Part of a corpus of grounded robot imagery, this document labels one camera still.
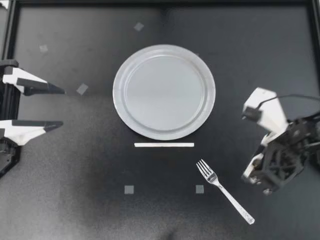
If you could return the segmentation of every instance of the tape marker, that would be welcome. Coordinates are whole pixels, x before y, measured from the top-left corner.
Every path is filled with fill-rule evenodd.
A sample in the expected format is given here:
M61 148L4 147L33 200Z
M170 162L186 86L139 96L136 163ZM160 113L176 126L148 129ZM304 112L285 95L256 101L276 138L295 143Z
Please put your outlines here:
M135 142L136 148L193 148L194 142Z

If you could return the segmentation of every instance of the paper plate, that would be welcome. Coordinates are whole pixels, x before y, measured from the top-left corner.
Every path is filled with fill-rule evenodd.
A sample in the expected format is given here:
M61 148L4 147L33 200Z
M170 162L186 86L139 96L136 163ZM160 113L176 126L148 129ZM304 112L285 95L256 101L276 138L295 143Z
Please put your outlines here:
M112 94L115 109L129 128L165 141L187 136L206 121L216 87L196 54L179 46L155 45L122 64Z

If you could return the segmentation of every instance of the black table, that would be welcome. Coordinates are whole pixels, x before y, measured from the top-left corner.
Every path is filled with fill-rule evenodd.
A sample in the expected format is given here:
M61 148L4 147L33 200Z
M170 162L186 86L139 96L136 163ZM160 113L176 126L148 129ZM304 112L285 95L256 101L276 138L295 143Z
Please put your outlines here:
M133 28L137 22L144 24L141 31ZM194 148L134 148L153 141L126 127L114 108L118 68L156 44L199 53L214 76L213 112L179 139ZM42 45L48 52L40 51ZM268 197L240 180L265 134L241 120L243 103L256 87L319 95L312 46L302 5L23 8L15 58L67 95L21 97L19 119L62 120L64 126L24 146L21 162L0 180L1 238L318 239L320 172L307 167ZM88 90L81 96L76 90L82 83ZM319 106L300 99L282 103L290 118ZM200 158L254 225L205 183L196 168ZM134 185L133 195L124 194L125 185ZM195 194L195 185L204 185L204 194Z

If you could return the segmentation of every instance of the silver fork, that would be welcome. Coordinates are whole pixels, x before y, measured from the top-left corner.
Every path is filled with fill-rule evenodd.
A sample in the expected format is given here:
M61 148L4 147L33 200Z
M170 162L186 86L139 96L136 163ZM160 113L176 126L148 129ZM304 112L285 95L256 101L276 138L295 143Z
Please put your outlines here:
M221 192L226 196L226 198L230 201L230 203L232 203L235 209L241 214L241 216L247 221L248 224L251 225L255 222L255 219L220 184L220 182L218 181L217 174L208 166L208 164L206 164L205 161L201 159L196 163L196 166L198 167L200 173L205 178L205 180L208 183L217 186L221 190Z

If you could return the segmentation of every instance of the gray square marker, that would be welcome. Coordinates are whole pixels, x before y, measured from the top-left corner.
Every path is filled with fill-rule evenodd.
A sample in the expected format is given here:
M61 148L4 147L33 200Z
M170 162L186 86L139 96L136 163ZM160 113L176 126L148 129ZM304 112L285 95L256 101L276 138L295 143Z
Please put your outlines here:
M135 186L134 185L124 185L124 194L134 194Z
M195 194L204 194L205 188L203 185L195 185Z
M143 25L141 22L138 22L133 28L140 32L144 28L144 26L145 25Z
M78 94L83 95L87 91L88 86L82 83L80 87L76 90Z
M48 52L49 50L48 50L48 46L47 45L40 45L39 46L39 48L40 48L40 52L42 52L42 53L46 53L46 52Z

